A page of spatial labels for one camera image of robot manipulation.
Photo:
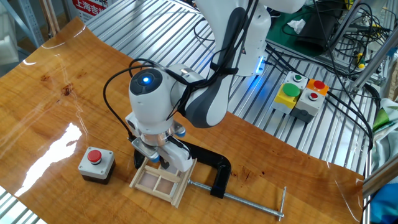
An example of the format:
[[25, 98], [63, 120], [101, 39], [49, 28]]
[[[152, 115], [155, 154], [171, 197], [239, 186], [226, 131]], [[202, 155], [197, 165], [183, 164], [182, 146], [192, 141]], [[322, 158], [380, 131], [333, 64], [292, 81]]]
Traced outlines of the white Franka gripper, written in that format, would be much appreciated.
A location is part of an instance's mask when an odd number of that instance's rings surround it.
[[179, 171], [186, 172], [193, 164], [189, 148], [172, 136], [161, 147], [161, 155], [160, 165], [164, 170], [173, 165]]

